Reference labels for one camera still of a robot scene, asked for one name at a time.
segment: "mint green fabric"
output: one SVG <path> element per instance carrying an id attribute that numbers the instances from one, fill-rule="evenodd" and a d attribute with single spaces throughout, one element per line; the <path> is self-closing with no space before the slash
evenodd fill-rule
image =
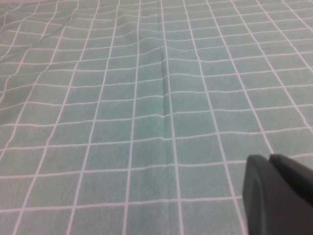
<path id="1" fill-rule="evenodd" d="M 1 235 L 247 235 L 274 152 L 313 167 L 312 0 L 0 4 Z"/>

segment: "white grid line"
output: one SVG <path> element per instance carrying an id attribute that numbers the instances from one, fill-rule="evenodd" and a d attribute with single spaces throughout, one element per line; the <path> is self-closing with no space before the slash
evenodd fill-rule
<path id="1" fill-rule="evenodd" d="M 234 199 L 242 199 L 242 196 L 236 197 L 207 197 L 207 198 L 183 198 L 181 199 L 182 202 L 210 202 L 210 201 L 227 201 L 227 200 L 234 200 Z M 156 200 L 149 200 L 149 201 L 134 201 L 129 202 L 130 206 L 133 205 L 147 205 L 147 204 L 156 204 L 156 203 L 177 203 L 178 199 L 156 199 Z M 86 209 L 86 208 L 102 208 L 102 207 L 124 207 L 124 202 L 117 202 L 117 203 L 99 203 L 99 204 L 87 204 L 87 205 L 78 205 L 77 209 Z M 55 206 L 55 207 L 29 207 L 25 208 L 25 211 L 46 211 L 46 210 L 69 210 L 73 209 L 73 206 Z M 0 210 L 0 213 L 7 213 L 7 212 L 19 212 L 20 209 L 3 209 Z"/>
<path id="2" fill-rule="evenodd" d="M 289 156 L 289 158 L 301 158 L 301 157 L 313 157 L 313 153 L 303 153 Z M 226 164 L 245 164 L 246 160 L 227 160 Z M 215 165 L 224 165 L 225 162 L 212 162 L 212 163 L 202 163 L 202 164 L 179 164 L 179 167 L 184 168 L 197 168 L 197 167 L 210 167 Z M 170 164 L 156 164 L 156 165 L 148 165 L 148 166 L 141 166 L 141 167 L 133 167 L 131 171 L 144 171 L 153 168 L 167 168 L 167 167 L 174 167 L 174 163 Z M 92 174 L 92 173 L 111 173 L 111 172 L 127 172 L 127 168 L 115 168 L 115 169 L 94 169 L 94 170 L 84 170 L 84 174 Z M 79 174 L 81 171 L 66 171 L 66 172 L 55 172 L 55 173 L 42 173 L 39 174 L 37 177 L 53 177 L 53 176 L 64 176 L 64 175 L 74 175 Z M 27 179 L 35 177 L 34 174 L 29 175 L 0 175 L 0 180 L 5 179 Z"/>
<path id="3" fill-rule="evenodd" d="M 178 206 L 178 216 L 179 216 L 179 234 L 184 235 L 184 224 L 183 224 L 183 217 L 182 217 L 182 204 L 181 204 L 181 192 L 180 192 L 180 181 L 179 181 L 179 167 L 178 167 L 176 140 L 175 140 L 176 135 L 175 135 L 175 129 L 174 129 L 172 96 L 171 96 L 170 69 L 169 69 L 169 62 L 168 62 L 168 51 L 167 51 L 165 26 L 164 26 L 163 0 L 159 0 L 159 4 L 161 8 L 162 32 L 163 32 L 163 39 L 164 39 L 164 45 L 165 45 L 166 74 L 168 78 L 167 84 L 168 84 L 168 91 L 169 91 L 169 105 L 170 105 L 170 114 L 171 114 L 170 121 L 171 121 L 172 142 L 173 142 L 173 152 L 174 152 L 176 191 L 177 191 L 177 199 L 178 199 L 177 206 Z"/>
<path id="4" fill-rule="evenodd" d="M 99 9 L 99 5 L 100 5 L 100 0 L 98 0 L 98 8 L 97 8 L 96 13 L 94 14 L 93 19 L 95 19 L 96 15 L 97 15 L 97 12 L 98 12 L 98 9 Z M 117 13 L 118 13 L 119 5 L 120 5 L 120 0 L 118 2 L 117 7 L 116 7 L 116 16 L 117 16 Z M 114 27 L 116 27 L 116 22 L 117 22 L 117 17 L 115 18 Z M 95 120 L 97 118 L 97 114 L 98 114 L 98 110 L 99 110 L 99 106 L 100 106 L 100 101 L 101 101 L 101 96 L 102 96 L 102 92 L 103 92 L 103 89 L 104 89 L 104 84 L 105 84 L 105 81 L 106 81 L 106 75 L 107 75 L 107 70 L 108 70 L 108 66 L 109 66 L 109 60 L 110 60 L 110 56 L 111 56 L 111 52 L 112 52 L 114 36 L 115 36 L 115 28 L 113 30 L 113 35 L 112 35 L 112 40 L 111 40 L 111 48 L 110 48 L 110 51 L 109 51 L 109 57 L 108 57 L 108 60 L 106 61 L 106 71 L 105 71 L 105 74 L 104 74 L 102 87 L 101 87 L 101 90 L 100 90 L 100 93 L 99 93 L 97 107 L 96 107 L 96 110 L 95 110 L 95 113 L 94 113 L 94 117 L 93 117 L 92 127 L 91 127 L 91 130 L 90 130 L 89 139 L 88 139 L 88 145 L 87 145 L 86 153 L 85 153 L 85 156 L 84 156 L 84 162 L 83 162 L 82 169 L 81 169 L 81 172 L 80 172 L 80 175 L 79 175 L 79 179 L 78 179 L 78 183 L 77 183 L 77 188 L 76 188 L 74 202 L 73 202 L 73 209 L 71 211 L 71 215 L 70 215 L 69 223 L 68 223 L 68 227 L 67 227 L 67 235 L 70 235 L 71 227 L 72 227 L 73 220 L 74 220 L 74 215 L 75 215 L 76 206 L 77 206 L 77 202 L 78 202 L 79 190 L 80 190 L 80 187 L 81 187 L 81 184 L 82 184 L 82 180 L 83 180 L 83 175 L 84 175 L 83 171 L 85 170 L 85 167 L 86 167 L 86 164 L 87 164 L 87 158 L 88 158 L 88 154 L 89 154 L 89 150 L 90 150 L 90 144 L 91 144 L 92 135 L 93 135 L 93 131 L 94 131 Z"/>
<path id="5" fill-rule="evenodd" d="M 138 22 L 137 22 L 137 62 L 136 62 L 136 75 L 135 75 L 135 88 L 134 88 L 134 101 L 133 101 L 133 114 L 132 114 L 132 126 L 131 126 L 131 142 L 129 148 L 129 159 L 128 159 L 128 171 L 127 171 L 127 181 L 126 181 L 126 193 L 125 193 L 125 207 L 124 207 L 124 217 L 123 217 L 123 227 L 122 235 L 127 233 L 127 219 L 128 219 L 128 203 L 130 197 L 130 187 L 131 187 L 131 168 L 133 159 L 133 145 L 134 145 L 134 126 L 135 126 L 135 113 L 136 113 L 136 98 L 137 98 L 137 85 L 138 85 L 138 66 L 139 66 L 139 22 L 140 22 L 140 7 L 141 0 L 139 0 L 138 9 Z"/>
<path id="6" fill-rule="evenodd" d="M 200 68 L 200 73 L 201 73 L 203 86 L 204 86 L 205 93 L 206 93 L 206 98 L 207 98 L 207 101 L 208 101 L 208 104 L 209 104 L 209 108 L 210 108 L 210 110 L 212 110 L 213 106 L 212 106 L 212 102 L 211 102 L 210 96 L 208 94 L 207 86 L 206 86 L 206 83 L 205 83 L 203 70 L 202 70 L 202 63 L 201 63 L 201 60 L 200 60 L 200 57 L 199 57 L 199 54 L 198 54 L 198 51 L 197 51 L 197 46 L 196 46 L 196 43 L 195 43 L 195 40 L 194 40 L 194 35 L 193 35 L 192 27 L 191 27 L 191 24 L 190 24 L 190 21 L 189 21 L 187 7 L 185 5 L 185 0 L 182 0 L 182 1 L 183 1 L 183 4 L 184 4 L 185 13 L 186 13 L 187 20 L 188 20 L 188 25 L 189 25 L 189 30 L 190 30 L 193 46 L 194 46 L 195 53 L 196 53 L 196 56 L 197 56 L 197 59 L 198 59 L 198 64 L 199 64 L 199 68 Z M 208 4 L 208 7 L 209 7 L 209 9 L 211 11 L 211 14 L 213 15 L 213 12 L 212 12 L 211 7 L 209 6 L 209 4 Z M 222 154 L 222 159 L 223 159 L 223 162 L 224 162 L 224 168 L 225 168 L 225 173 L 226 173 L 226 178 L 227 178 L 227 182 L 228 182 L 228 185 L 229 185 L 230 193 L 231 193 L 231 196 L 234 197 L 236 194 L 235 194 L 234 186 L 233 186 L 232 181 L 231 181 L 228 165 L 226 164 L 225 151 L 224 151 L 224 148 L 223 148 L 221 135 L 220 135 L 220 131 L 219 131 L 219 128 L 218 128 L 218 125 L 217 125 L 217 121 L 216 121 L 216 117 L 215 117 L 214 111 L 211 112 L 211 116 L 212 116 L 212 119 L 213 119 L 215 132 L 217 133 L 217 139 L 218 139 L 218 142 L 219 142 L 219 147 L 220 147 L 220 151 L 221 151 L 221 154 Z M 246 227 L 245 227 L 244 219 L 243 219 L 243 217 L 241 215 L 241 212 L 240 212 L 238 201 L 237 200 L 233 200 L 233 202 L 234 202 L 234 206 L 235 206 L 235 209 L 236 209 L 237 217 L 238 217 L 238 220 L 239 220 L 239 223 L 240 223 L 241 231 L 242 231 L 243 235 L 246 235 Z"/>

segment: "green square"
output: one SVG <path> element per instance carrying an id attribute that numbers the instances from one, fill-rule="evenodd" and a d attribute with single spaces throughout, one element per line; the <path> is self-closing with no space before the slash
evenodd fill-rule
<path id="1" fill-rule="evenodd" d="M 31 178 L 0 180 L 0 209 L 21 208 Z"/>
<path id="2" fill-rule="evenodd" d="M 313 87 L 290 87 L 289 94 L 292 96 L 296 104 L 312 104 L 313 103 Z"/>
<path id="3" fill-rule="evenodd" d="M 77 209 L 71 234 L 122 234 L 124 207 Z"/>
<path id="4" fill-rule="evenodd" d="M 147 97 L 136 101 L 136 117 L 151 114 L 164 115 L 163 97 Z"/>
<path id="5" fill-rule="evenodd" d="M 125 202 L 127 172 L 85 173 L 78 204 Z"/>
<path id="6" fill-rule="evenodd" d="M 86 39 L 88 36 L 88 30 L 79 30 L 77 28 L 70 28 L 65 26 L 63 37 L 73 39 Z"/>
<path id="7" fill-rule="evenodd" d="M 234 67 L 230 61 L 223 62 L 202 62 L 202 71 L 204 76 L 223 75 L 235 73 Z"/>
<path id="8" fill-rule="evenodd" d="M 104 72 L 98 71 L 76 71 L 72 86 L 97 86 L 102 85 Z"/>
<path id="9" fill-rule="evenodd" d="M 32 45 L 32 48 L 33 49 L 36 49 L 36 48 L 40 48 L 40 49 L 55 49 L 57 44 L 58 44 L 58 37 L 55 37 L 55 38 L 52 38 L 52 37 L 44 37 L 42 39 L 40 39 L 40 37 L 38 39 L 36 39 L 35 41 L 31 41 L 29 44 Z"/>
<path id="10" fill-rule="evenodd" d="M 10 147 L 43 146 L 53 127 L 18 126 Z"/>
<path id="11" fill-rule="evenodd" d="M 62 111 L 59 123 L 93 120 L 97 104 L 66 105 Z"/>
<path id="12" fill-rule="evenodd" d="M 246 89 L 280 86 L 280 83 L 273 72 L 241 74 L 240 77 Z"/>
<path id="13" fill-rule="evenodd" d="M 295 53 L 289 42 L 271 42 L 261 44 L 261 49 L 266 55 Z"/>
<path id="14" fill-rule="evenodd" d="M 44 104 L 27 104 L 19 123 L 54 124 L 61 107 Z"/>
<path id="15" fill-rule="evenodd" d="M 259 43 L 286 40 L 284 35 L 280 32 L 261 32 L 255 33 L 253 36 Z"/>
<path id="16" fill-rule="evenodd" d="M 133 101 L 101 102 L 97 119 L 132 118 L 133 103 Z"/>
<path id="17" fill-rule="evenodd" d="M 123 169 L 128 167 L 130 145 L 128 143 L 91 146 L 87 170 Z"/>
<path id="18" fill-rule="evenodd" d="M 81 50 L 62 50 L 57 51 L 53 58 L 53 63 L 69 62 L 69 61 L 79 61 L 81 57 Z"/>
<path id="19" fill-rule="evenodd" d="M 313 32 L 306 28 L 284 31 L 284 34 L 289 40 L 311 39 L 313 37 Z"/>
<path id="20" fill-rule="evenodd" d="M 82 60 L 107 59 L 109 57 L 109 48 L 96 48 L 85 50 Z"/>
<path id="21" fill-rule="evenodd" d="M 266 13 L 262 14 L 252 14 L 252 15 L 244 15 L 243 19 L 246 24 L 248 23 L 260 23 L 260 22 L 268 22 L 270 19 L 267 17 Z"/>
<path id="22" fill-rule="evenodd" d="M 160 50 L 161 49 L 158 48 L 157 50 L 150 50 L 148 53 L 139 55 L 139 58 L 138 58 L 139 66 L 144 66 L 144 65 L 149 65 L 149 64 L 160 62 L 160 60 L 161 60 L 161 58 L 160 58 Z M 137 56 L 128 57 L 127 59 L 134 60 L 136 62 L 137 61 Z M 133 64 L 128 65 L 128 66 L 131 66 L 131 68 L 136 67 L 136 65 L 134 66 Z"/>
<path id="23" fill-rule="evenodd" d="M 179 234 L 178 207 L 174 203 L 129 206 L 127 235 Z"/>
<path id="24" fill-rule="evenodd" d="M 167 165 L 173 162 L 172 141 L 149 140 L 134 142 L 132 167 Z"/>
<path id="25" fill-rule="evenodd" d="M 209 110 L 206 94 L 173 93 L 173 112 L 191 112 Z"/>
<path id="26" fill-rule="evenodd" d="M 52 50 L 30 49 L 24 58 L 25 63 L 50 63 Z"/>
<path id="27" fill-rule="evenodd" d="M 216 18 L 216 22 L 217 22 L 218 26 L 242 24 L 243 23 L 240 16 L 218 17 L 218 18 Z"/>
<path id="28" fill-rule="evenodd" d="M 50 144 L 88 143 L 91 126 L 91 122 L 58 125 Z"/>
<path id="29" fill-rule="evenodd" d="M 247 25 L 248 28 L 252 33 L 259 33 L 259 32 L 267 32 L 267 31 L 277 31 L 277 28 L 272 22 L 266 23 L 250 23 Z"/>
<path id="30" fill-rule="evenodd" d="M 65 234 L 70 210 L 25 211 L 17 235 Z"/>
<path id="31" fill-rule="evenodd" d="M 257 115 L 266 131 L 304 126 L 295 108 L 258 110 Z"/>
<path id="32" fill-rule="evenodd" d="M 2 235 L 11 235 L 19 217 L 19 212 L 0 213 L 0 227 Z"/>
<path id="33" fill-rule="evenodd" d="M 199 49 L 198 55 L 202 61 L 229 59 L 229 55 L 225 47 Z"/>
<path id="34" fill-rule="evenodd" d="M 137 98 L 150 95 L 164 95 L 163 79 L 140 82 L 137 84 Z"/>
<path id="35" fill-rule="evenodd" d="M 169 73 L 184 73 L 200 75 L 199 63 L 197 61 L 169 60 Z"/>
<path id="36" fill-rule="evenodd" d="M 21 87 L 11 91 L 7 91 L 4 94 L 0 108 L 10 107 L 27 100 L 27 97 L 31 91 L 31 87 Z"/>
<path id="37" fill-rule="evenodd" d="M 27 207 L 69 206 L 73 204 L 79 174 L 36 179 Z"/>
<path id="38" fill-rule="evenodd" d="M 200 38 L 214 38 L 219 37 L 220 33 L 217 28 L 206 28 L 206 29 L 193 29 L 192 30 L 193 36 L 195 39 Z"/>
<path id="39" fill-rule="evenodd" d="M 26 33 L 19 33 L 16 36 L 14 45 L 32 45 L 36 44 L 40 40 L 41 36 L 38 34 L 26 34 Z"/>
<path id="40" fill-rule="evenodd" d="M 165 38 L 167 40 L 191 40 L 191 35 L 189 31 L 176 31 L 176 32 L 165 32 Z"/>
<path id="41" fill-rule="evenodd" d="M 185 50 L 177 50 L 177 49 L 172 49 L 170 47 L 167 47 L 167 53 L 168 53 L 169 59 L 197 60 L 195 50 L 185 51 Z"/>
<path id="42" fill-rule="evenodd" d="M 268 60 L 275 70 L 303 68 L 306 66 L 298 55 L 271 56 Z"/>
<path id="43" fill-rule="evenodd" d="M 263 135 L 221 134 L 225 157 L 228 161 L 246 160 L 251 154 L 270 154 Z"/>
<path id="44" fill-rule="evenodd" d="M 211 92 L 210 99 L 213 109 L 249 109 L 247 97 L 244 92 L 220 93 Z"/>
<path id="45" fill-rule="evenodd" d="M 136 68 L 137 56 L 132 57 L 118 57 L 111 58 L 109 60 L 109 69 L 125 69 L 125 68 Z"/>
<path id="46" fill-rule="evenodd" d="M 40 173 L 49 174 L 81 170 L 85 152 L 85 146 L 48 148 Z"/>
<path id="47" fill-rule="evenodd" d="M 99 99 L 100 87 L 70 88 L 67 104 L 96 102 Z"/>
<path id="48" fill-rule="evenodd" d="M 39 76 L 39 73 L 17 74 L 9 78 L 7 89 L 18 88 L 24 85 L 33 85 Z"/>
<path id="49" fill-rule="evenodd" d="M 224 46 L 224 42 L 223 40 L 221 39 L 221 37 L 218 37 L 218 38 L 203 38 L 203 39 L 195 39 L 195 45 L 197 47 L 197 49 L 201 49 L 201 48 L 207 48 L 207 47 L 223 47 Z M 184 49 L 184 50 L 187 50 L 187 49 L 190 49 L 190 50 L 193 50 L 194 49 L 194 46 L 192 44 L 192 41 L 191 41 L 191 47 L 190 48 L 184 48 L 182 47 L 181 49 Z"/>
<path id="50" fill-rule="evenodd" d="M 220 30 L 223 36 L 249 33 L 244 25 L 225 26 L 221 27 Z"/>
<path id="51" fill-rule="evenodd" d="M 256 44 L 229 47 L 229 52 L 234 59 L 262 55 Z"/>
<path id="52" fill-rule="evenodd" d="M 204 92 L 201 77 L 191 75 L 171 75 L 171 91 L 172 92 Z"/>
<path id="53" fill-rule="evenodd" d="M 131 139 L 132 121 L 96 122 L 92 135 L 92 143 L 129 141 Z"/>
<path id="54" fill-rule="evenodd" d="M 138 118 L 134 124 L 134 140 L 165 137 L 165 125 L 166 120 L 163 117 Z"/>
<path id="55" fill-rule="evenodd" d="M 236 75 L 206 77 L 205 84 L 208 91 L 228 92 L 242 89 L 238 76 Z"/>
<path id="56" fill-rule="evenodd" d="M 131 202 L 177 198 L 175 168 L 133 170 L 129 194 Z"/>
<path id="57" fill-rule="evenodd" d="M 13 124 L 18 119 L 20 112 L 22 110 L 23 104 L 18 106 L 13 106 L 12 108 L 2 109 L 0 111 L 0 125 L 3 124 Z"/>
<path id="58" fill-rule="evenodd" d="M 35 174 L 42 157 L 42 149 L 9 149 L 0 164 L 0 175 Z"/>
<path id="59" fill-rule="evenodd" d="M 163 77 L 161 64 L 147 65 L 138 68 L 138 81 L 154 80 Z"/>
<path id="60" fill-rule="evenodd" d="M 105 84 L 119 84 L 135 82 L 136 69 L 112 70 L 107 72 Z"/>
<path id="61" fill-rule="evenodd" d="M 38 83 L 67 86 L 72 78 L 71 71 L 45 71 L 41 74 Z"/>
<path id="62" fill-rule="evenodd" d="M 309 129 L 267 134 L 275 153 L 286 156 L 313 152 L 313 136 Z"/>
<path id="63" fill-rule="evenodd" d="M 62 104 L 67 92 L 65 87 L 35 86 L 29 101 Z"/>
<path id="64" fill-rule="evenodd" d="M 84 40 L 72 40 L 67 38 L 61 38 L 59 48 L 60 50 L 77 50 L 84 48 Z"/>
<path id="65" fill-rule="evenodd" d="M 213 118 L 210 113 L 176 114 L 173 118 L 177 137 L 215 132 Z"/>
<path id="66" fill-rule="evenodd" d="M 251 35 L 234 35 L 224 38 L 228 46 L 255 43 Z"/>
<path id="67" fill-rule="evenodd" d="M 99 48 L 99 47 L 110 47 L 112 38 L 98 38 L 98 39 L 89 39 L 86 45 L 86 48 Z"/>
<path id="68" fill-rule="evenodd" d="M 284 89 L 249 91 L 248 95 L 254 108 L 289 106 L 291 102 Z"/>
<path id="69" fill-rule="evenodd" d="M 78 70 L 103 70 L 105 65 L 107 64 L 107 59 L 102 60 L 86 60 L 78 63 Z"/>
<path id="70" fill-rule="evenodd" d="M 122 100 L 134 98 L 134 84 L 105 86 L 101 100 Z"/>
<path id="71" fill-rule="evenodd" d="M 242 234 L 232 200 L 183 203 L 185 235 Z"/>
<path id="72" fill-rule="evenodd" d="M 177 158 L 180 164 L 204 164 L 221 162 L 221 150 L 217 137 L 206 136 L 177 140 Z"/>
<path id="73" fill-rule="evenodd" d="M 313 126 L 313 106 L 299 107 L 310 126 Z"/>
<path id="74" fill-rule="evenodd" d="M 305 28 L 305 24 L 301 22 L 301 20 L 291 20 L 291 21 L 277 21 L 275 22 L 277 27 L 280 30 L 290 30 L 290 29 L 298 29 Z"/>
<path id="75" fill-rule="evenodd" d="M 294 41 L 292 44 L 299 52 L 311 52 L 313 50 L 313 39 Z"/>
<path id="76" fill-rule="evenodd" d="M 229 174 L 234 186 L 235 195 L 240 196 L 243 193 L 245 163 L 228 164 Z"/>
<path id="77" fill-rule="evenodd" d="M 223 165 L 180 167 L 179 181 L 182 198 L 230 196 Z"/>
<path id="78" fill-rule="evenodd" d="M 270 67 L 264 58 L 235 60 L 238 72 L 269 71 Z"/>
<path id="79" fill-rule="evenodd" d="M 219 131 L 258 132 L 260 128 L 252 111 L 216 111 Z"/>
<path id="80" fill-rule="evenodd" d="M 206 28 L 206 27 L 214 27 L 215 22 L 214 19 L 198 19 L 190 21 L 190 25 L 192 29 L 196 28 Z"/>
<path id="81" fill-rule="evenodd" d="M 188 22 L 165 22 L 165 31 L 189 30 Z"/>

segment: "checkered bedsheet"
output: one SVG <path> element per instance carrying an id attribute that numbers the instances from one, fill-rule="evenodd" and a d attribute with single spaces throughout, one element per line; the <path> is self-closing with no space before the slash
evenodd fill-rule
<path id="1" fill-rule="evenodd" d="M 248 154 L 313 166 L 312 0 L 0 4 L 1 235 L 246 235 Z"/>

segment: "black plastic object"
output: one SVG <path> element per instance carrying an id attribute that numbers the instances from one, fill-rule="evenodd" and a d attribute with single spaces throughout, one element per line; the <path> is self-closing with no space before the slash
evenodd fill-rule
<path id="1" fill-rule="evenodd" d="M 313 172 L 294 160 L 249 156 L 243 200 L 249 235 L 313 235 Z"/>

